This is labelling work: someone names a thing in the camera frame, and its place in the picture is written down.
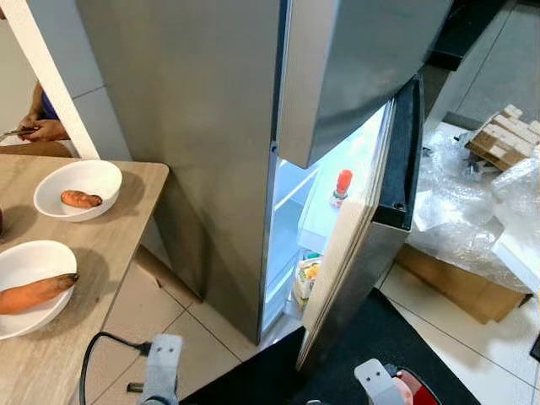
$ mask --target white bowl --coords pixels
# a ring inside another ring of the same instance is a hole
[[[76,272],[75,255],[64,244],[53,240],[23,243],[0,254],[0,291]],[[24,335],[46,325],[64,309],[72,292],[73,287],[16,315],[0,315],[0,340]]]
[[[122,172],[111,162],[81,160],[65,165],[48,175],[34,193],[34,206],[44,215],[68,222],[99,217],[115,203],[122,184]],[[60,200],[62,192],[79,190],[97,194],[103,200],[98,207],[76,208]]]

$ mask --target red bottle cap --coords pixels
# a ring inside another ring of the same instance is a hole
[[[345,194],[348,187],[351,185],[353,179],[353,172],[351,170],[341,170],[339,177],[337,178],[336,191],[340,194]]]

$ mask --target bottle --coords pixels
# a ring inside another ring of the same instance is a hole
[[[353,172],[351,170],[341,170],[339,177],[337,178],[336,190],[330,198],[330,204],[333,207],[341,207],[343,205],[343,200],[347,198],[347,190],[351,185],[351,180],[353,179]]]

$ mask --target plastic wrap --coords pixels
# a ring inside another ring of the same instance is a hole
[[[540,246],[538,146],[492,182],[494,214],[520,244]]]
[[[503,232],[494,216],[491,182],[463,142],[435,132],[424,143],[408,244],[520,292],[528,288],[491,251]]]

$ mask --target cardboard box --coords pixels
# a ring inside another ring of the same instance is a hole
[[[483,324],[500,321],[525,297],[409,245],[399,251],[396,262]]]

